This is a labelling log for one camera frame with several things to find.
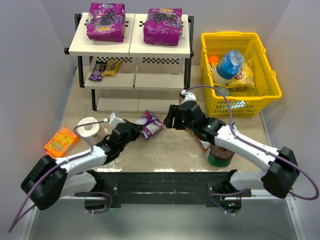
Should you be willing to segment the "purple pink candy bag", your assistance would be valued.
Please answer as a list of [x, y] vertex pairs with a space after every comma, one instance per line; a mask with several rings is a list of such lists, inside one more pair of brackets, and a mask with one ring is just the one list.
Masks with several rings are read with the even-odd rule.
[[153, 135], [162, 130], [165, 126], [162, 121], [160, 121], [153, 113], [148, 110], [145, 110], [144, 114], [134, 123], [142, 126], [141, 133], [146, 140], [149, 140]]

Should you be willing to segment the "orange white snack packet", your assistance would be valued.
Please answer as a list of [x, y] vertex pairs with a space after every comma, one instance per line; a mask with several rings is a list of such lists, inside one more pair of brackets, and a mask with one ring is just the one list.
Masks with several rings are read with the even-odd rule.
[[198, 136], [196, 136], [196, 139], [201, 143], [205, 152], [210, 148], [211, 144], [209, 142], [201, 140]]

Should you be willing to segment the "blue white snack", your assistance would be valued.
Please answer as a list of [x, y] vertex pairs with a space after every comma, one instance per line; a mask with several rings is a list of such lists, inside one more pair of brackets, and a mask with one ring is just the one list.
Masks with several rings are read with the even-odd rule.
[[235, 122], [233, 122], [231, 126], [232, 126], [232, 129], [233, 129], [233, 130], [238, 131], [238, 128], [237, 128], [237, 126], [236, 126], [236, 123], [235, 123]]

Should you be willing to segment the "yellow M&M's candy bag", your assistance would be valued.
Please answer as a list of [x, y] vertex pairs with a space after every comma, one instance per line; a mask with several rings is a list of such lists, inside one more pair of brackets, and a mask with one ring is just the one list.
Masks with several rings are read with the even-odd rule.
[[102, 73], [102, 77], [113, 77], [117, 73], [121, 63], [122, 63], [121, 60], [116, 60], [116, 59], [109, 60], [104, 72]]

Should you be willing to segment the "purple M&M's candy bag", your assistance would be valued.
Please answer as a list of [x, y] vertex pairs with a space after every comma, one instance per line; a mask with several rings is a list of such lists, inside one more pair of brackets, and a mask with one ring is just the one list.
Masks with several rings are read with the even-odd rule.
[[97, 60], [95, 62], [93, 70], [92, 70], [90, 76], [88, 77], [88, 79], [93, 82], [101, 82], [102, 77], [103, 77], [102, 75], [103, 75], [106, 67], [107, 67], [106, 61], [98, 61]]

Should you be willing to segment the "magenta grape candy bag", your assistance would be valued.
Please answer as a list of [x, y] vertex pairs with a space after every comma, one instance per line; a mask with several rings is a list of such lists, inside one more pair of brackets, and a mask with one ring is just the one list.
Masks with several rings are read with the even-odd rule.
[[181, 8], [150, 8], [143, 26], [143, 41], [150, 45], [177, 46], [183, 33]]
[[126, 12], [122, 3], [90, 4], [86, 35], [90, 40], [122, 43], [125, 38]]

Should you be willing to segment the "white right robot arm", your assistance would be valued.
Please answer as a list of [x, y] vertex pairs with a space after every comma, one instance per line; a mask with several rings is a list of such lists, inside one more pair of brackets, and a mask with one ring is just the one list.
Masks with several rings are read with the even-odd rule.
[[259, 168], [256, 172], [230, 171], [215, 186], [213, 194], [216, 196], [264, 189], [284, 199], [300, 174], [294, 167], [297, 161], [290, 148], [277, 149], [234, 132], [225, 122], [207, 117], [193, 100], [170, 105], [164, 124], [168, 129], [190, 130], [199, 140], [230, 150]]

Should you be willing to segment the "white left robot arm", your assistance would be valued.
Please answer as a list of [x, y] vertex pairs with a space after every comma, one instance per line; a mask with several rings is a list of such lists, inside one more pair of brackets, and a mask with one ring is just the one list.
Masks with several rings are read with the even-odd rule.
[[72, 189], [76, 193], [76, 187], [68, 184], [80, 183], [80, 179], [94, 183], [94, 176], [87, 170], [108, 164], [119, 157], [127, 144], [141, 135], [143, 127], [125, 119], [115, 126], [111, 134], [86, 151], [56, 159], [45, 155], [20, 187], [39, 210], [46, 210], [59, 198], [69, 195], [67, 190]]

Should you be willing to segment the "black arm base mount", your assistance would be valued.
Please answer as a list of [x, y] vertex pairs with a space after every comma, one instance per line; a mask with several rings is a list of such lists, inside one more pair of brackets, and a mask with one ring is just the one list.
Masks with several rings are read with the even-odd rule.
[[242, 198], [251, 197], [251, 191], [240, 193], [227, 181], [230, 172], [95, 172], [97, 184], [86, 197], [87, 210], [104, 207], [120, 208], [124, 204], [142, 205], [221, 205], [236, 214], [242, 207]]

